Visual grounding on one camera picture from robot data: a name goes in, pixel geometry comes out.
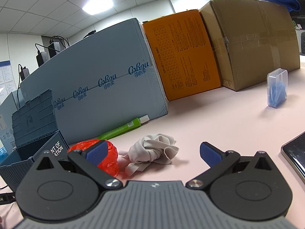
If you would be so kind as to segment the red plastic bag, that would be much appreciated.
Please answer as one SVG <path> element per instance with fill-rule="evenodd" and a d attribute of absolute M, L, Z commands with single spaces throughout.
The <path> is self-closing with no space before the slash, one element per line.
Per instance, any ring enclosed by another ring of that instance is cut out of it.
<path fill-rule="evenodd" d="M 116 147 L 107 140 L 91 139 L 88 141 L 78 142 L 68 149 L 68 152 L 80 149 L 82 156 L 113 177 L 119 174 L 118 152 Z"/>

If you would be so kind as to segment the grey cloth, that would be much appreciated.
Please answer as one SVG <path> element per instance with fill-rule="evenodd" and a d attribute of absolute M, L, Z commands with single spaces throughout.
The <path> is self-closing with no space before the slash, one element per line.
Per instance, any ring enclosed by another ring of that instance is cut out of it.
<path fill-rule="evenodd" d="M 171 164 L 179 152 L 172 136 L 158 133 L 147 135 L 135 142 L 127 151 L 118 152 L 119 170 L 126 176 L 143 172 L 151 163 Z"/>

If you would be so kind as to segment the blue container storage box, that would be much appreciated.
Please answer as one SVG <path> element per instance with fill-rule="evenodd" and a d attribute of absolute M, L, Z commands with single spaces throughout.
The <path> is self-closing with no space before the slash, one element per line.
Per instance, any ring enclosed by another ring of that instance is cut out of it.
<path fill-rule="evenodd" d="M 16 148 L 1 162 L 1 177 L 15 192 L 41 153 L 48 150 L 63 160 L 67 158 L 69 146 L 57 128 L 51 90 L 14 112 L 12 129 Z"/>

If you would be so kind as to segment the green tube white cap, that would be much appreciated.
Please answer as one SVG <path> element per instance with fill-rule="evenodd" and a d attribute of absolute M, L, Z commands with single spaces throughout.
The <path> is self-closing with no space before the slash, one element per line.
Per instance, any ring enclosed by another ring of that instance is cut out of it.
<path fill-rule="evenodd" d="M 144 124 L 148 121 L 150 121 L 150 118 L 148 115 L 142 116 L 140 118 L 135 118 L 132 121 L 130 121 L 118 128 L 115 128 L 111 131 L 101 134 L 100 136 L 98 136 L 98 139 L 108 140 L 108 139 L 115 138 L 116 136 L 119 136 L 119 135 L 129 132 L 133 129 L 141 127 L 142 124 Z"/>

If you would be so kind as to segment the smartphone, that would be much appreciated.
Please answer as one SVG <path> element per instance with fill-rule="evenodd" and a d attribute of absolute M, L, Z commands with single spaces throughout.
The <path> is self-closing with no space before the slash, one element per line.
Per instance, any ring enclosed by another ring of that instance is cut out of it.
<path fill-rule="evenodd" d="M 305 181 L 305 132 L 290 140 L 281 147 L 281 154 Z"/>

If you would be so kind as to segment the large blue-grey Cobou carton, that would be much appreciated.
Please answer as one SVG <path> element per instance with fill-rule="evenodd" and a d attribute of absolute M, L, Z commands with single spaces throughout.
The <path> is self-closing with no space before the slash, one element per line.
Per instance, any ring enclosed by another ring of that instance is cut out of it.
<path fill-rule="evenodd" d="M 152 51 L 136 18 L 74 43 L 21 83 L 26 100 L 46 90 L 52 92 L 57 126 L 68 144 L 135 118 L 168 113 Z"/>

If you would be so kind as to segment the small blue-grey carton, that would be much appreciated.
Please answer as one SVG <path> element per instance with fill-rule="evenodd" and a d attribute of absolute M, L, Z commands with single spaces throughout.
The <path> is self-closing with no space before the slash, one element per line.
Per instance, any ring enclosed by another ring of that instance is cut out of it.
<path fill-rule="evenodd" d="M 8 154 L 11 154 L 15 148 L 14 131 L 12 129 L 12 115 L 24 104 L 25 101 L 21 91 L 15 90 L 7 96 L 7 98 L 4 100 L 0 107 L 1 143 L 3 144 Z"/>

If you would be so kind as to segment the orange cardboard box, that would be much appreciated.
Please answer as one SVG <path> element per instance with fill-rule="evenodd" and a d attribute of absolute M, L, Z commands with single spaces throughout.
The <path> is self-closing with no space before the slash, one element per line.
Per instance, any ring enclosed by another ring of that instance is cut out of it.
<path fill-rule="evenodd" d="M 218 65 L 198 10 L 143 23 L 168 101 L 221 86 Z"/>

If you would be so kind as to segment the clear box blue items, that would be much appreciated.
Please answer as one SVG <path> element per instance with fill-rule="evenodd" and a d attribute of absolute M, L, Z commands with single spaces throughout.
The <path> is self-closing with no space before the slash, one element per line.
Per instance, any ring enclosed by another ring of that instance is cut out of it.
<path fill-rule="evenodd" d="M 278 108 L 287 99 L 288 72 L 278 68 L 267 75 L 267 104 Z"/>

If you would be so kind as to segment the black power adapter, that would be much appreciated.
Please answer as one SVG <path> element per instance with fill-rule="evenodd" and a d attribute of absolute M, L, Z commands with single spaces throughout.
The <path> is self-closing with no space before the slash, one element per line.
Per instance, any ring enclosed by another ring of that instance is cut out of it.
<path fill-rule="evenodd" d="M 59 52 L 70 47 L 70 44 L 66 38 L 60 35 L 52 36 L 49 40 L 49 45 L 47 47 L 49 52 L 49 57 L 52 58 Z"/>
<path fill-rule="evenodd" d="M 29 69 L 26 67 L 22 67 L 21 64 L 18 65 L 19 78 L 23 81 L 30 75 Z"/>
<path fill-rule="evenodd" d="M 37 49 L 37 55 L 36 55 L 37 64 L 38 67 L 40 67 L 50 59 L 49 54 L 46 51 L 46 47 L 43 46 L 42 44 L 35 44 L 35 48 Z"/>

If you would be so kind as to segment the brown cardboard box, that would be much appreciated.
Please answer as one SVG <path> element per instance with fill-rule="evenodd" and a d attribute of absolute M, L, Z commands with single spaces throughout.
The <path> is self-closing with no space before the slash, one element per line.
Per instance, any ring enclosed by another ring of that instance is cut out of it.
<path fill-rule="evenodd" d="M 223 86 L 239 91 L 266 81 L 278 68 L 300 68 L 297 35 L 286 7 L 259 0 L 210 0 L 199 12 Z"/>

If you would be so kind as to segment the blue cloth on box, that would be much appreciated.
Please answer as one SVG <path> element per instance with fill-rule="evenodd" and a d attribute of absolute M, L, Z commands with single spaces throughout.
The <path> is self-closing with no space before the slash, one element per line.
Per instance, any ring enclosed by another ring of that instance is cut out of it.
<path fill-rule="evenodd" d="M 268 1 L 268 2 L 282 5 L 282 6 L 286 7 L 289 12 L 301 10 L 301 5 L 297 0 L 260 0 L 260 1 Z"/>

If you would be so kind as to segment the wall notice poster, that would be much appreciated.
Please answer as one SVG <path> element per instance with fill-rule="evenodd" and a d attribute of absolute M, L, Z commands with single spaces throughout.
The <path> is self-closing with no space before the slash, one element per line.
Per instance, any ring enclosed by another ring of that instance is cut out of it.
<path fill-rule="evenodd" d="M 0 103 L 3 103 L 7 96 L 15 91 L 16 85 L 9 60 L 0 62 Z"/>

